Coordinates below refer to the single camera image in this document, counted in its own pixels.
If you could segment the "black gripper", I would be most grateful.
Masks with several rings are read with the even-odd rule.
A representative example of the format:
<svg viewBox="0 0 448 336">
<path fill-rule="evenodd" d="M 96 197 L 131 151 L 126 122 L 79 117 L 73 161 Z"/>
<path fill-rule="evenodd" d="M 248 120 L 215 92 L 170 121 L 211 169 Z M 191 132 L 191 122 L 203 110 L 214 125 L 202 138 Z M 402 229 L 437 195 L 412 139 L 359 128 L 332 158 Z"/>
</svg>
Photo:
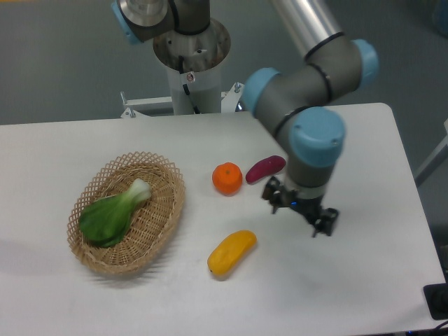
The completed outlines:
<svg viewBox="0 0 448 336">
<path fill-rule="evenodd" d="M 271 205 L 272 214 L 286 207 L 302 215 L 314 228 L 313 238 L 318 234 L 333 235 L 340 212 L 334 208 L 323 209 L 323 194 L 317 197 L 299 196 L 297 190 L 287 190 L 277 177 L 272 176 L 265 184 L 262 198 Z"/>
</svg>

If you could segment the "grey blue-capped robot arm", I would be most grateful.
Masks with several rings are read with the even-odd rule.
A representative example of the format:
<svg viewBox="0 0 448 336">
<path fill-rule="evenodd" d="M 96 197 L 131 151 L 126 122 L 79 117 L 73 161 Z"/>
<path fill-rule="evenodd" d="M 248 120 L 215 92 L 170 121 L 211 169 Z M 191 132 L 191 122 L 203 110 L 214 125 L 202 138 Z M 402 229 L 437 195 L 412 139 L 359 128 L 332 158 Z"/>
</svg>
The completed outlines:
<svg viewBox="0 0 448 336">
<path fill-rule="evenodd" d="M 176 115 L 220 113 L 220 65 L 230 51 L 227 29 L 208 1 L 114 1 L 113 13 L 131 43 L 152 41 L 167 70 Z M 271 178 L 263 198 L 289 208 L 331 235 L 339 215 L 321 205 L 342 152 L 345 126 L 327 104 L 371 83 L 379 70 L 375 49 L 350 40 L 324 1 L 274 1 L 304 67 L 292 75 L 264 68 L 245 82 L 241 103 L 286 152 L 284 180 Z"/>
</svg>

